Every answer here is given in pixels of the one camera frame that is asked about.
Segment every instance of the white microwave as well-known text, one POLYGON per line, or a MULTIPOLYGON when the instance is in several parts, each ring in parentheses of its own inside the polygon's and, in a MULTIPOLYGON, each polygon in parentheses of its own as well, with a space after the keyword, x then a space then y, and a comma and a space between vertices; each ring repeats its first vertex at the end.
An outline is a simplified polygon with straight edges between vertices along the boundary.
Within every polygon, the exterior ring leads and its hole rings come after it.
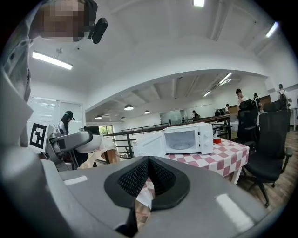
POLYGON ((163 157, 165 154, 213 152, 212 125, 204 122, 171 126, 132 142, 134 155, 163 157))

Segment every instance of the window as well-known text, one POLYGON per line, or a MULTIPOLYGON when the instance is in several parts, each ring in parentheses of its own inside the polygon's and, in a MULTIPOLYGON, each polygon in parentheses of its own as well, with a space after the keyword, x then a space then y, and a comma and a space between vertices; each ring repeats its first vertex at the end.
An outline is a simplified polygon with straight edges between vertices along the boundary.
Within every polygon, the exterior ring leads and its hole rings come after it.
POLYGON ((106 134, 113 134, 113 126, 99 126, 99 134, 106 135, 106 134))

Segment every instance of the floor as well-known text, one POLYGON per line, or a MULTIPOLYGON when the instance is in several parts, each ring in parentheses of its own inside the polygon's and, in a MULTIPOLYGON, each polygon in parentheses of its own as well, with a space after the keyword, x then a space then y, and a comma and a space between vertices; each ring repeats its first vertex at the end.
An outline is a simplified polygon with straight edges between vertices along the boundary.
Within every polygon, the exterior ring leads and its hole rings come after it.
MULTIPOLYGON (((237 133, 232 132, 232 138, 236 138, 237 133)), ((298 131, 290 130, 287 134, 285 146, 293 149, 293 156, 289 159, 287 168, 283 174, 280 175, 279 179, 276 181, 276 186, 271 187, 271 184, 265 184, 265 188, 270 200, 270 205, 267 208, 268 211, 272 211, 274 208, 285 204, 295 186, 298 179, 298 131)), ((237 185, 243 189, 250 187, 252 182, 250 181, 240 181, 237 185)), ((250 194, 260 201, 262 204, 265 204, 265 199, 258 187, 254 187, 250 190, 250 194)), ((145 223, 147 218, 150 216, 149 208, 145 207, 143 204, 135 201, 136 207, 136 217, 138 227, 141 228, 145 223)))

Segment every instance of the chair headrest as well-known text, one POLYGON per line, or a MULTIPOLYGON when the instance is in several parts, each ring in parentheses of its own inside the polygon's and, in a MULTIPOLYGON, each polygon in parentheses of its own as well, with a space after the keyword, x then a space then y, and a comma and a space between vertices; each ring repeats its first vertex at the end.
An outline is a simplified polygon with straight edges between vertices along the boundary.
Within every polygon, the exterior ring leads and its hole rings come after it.
POLYGON ((263 106, 264 112, 277 112, 283 109, 281 100, 277 100, 271 103, 265 103, 263 106))
POLYGON ((254 107, 256 107, 256 101, 252 99, 248 99, 239 105, 240 110, 251 110, 254 107))

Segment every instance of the long black hair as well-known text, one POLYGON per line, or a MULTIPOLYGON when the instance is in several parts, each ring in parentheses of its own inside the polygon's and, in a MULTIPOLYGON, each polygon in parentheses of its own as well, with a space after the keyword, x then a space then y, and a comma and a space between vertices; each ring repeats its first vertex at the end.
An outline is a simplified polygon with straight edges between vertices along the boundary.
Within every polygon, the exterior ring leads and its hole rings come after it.
POLYGON ((70 116, 68 116, 67 114, 64 114, 63 117, 61 118, 60 121, 63 122, 65 130, 66 130, 66 134, 68 135, 68 124, 69 124, 69 119, 70 116))

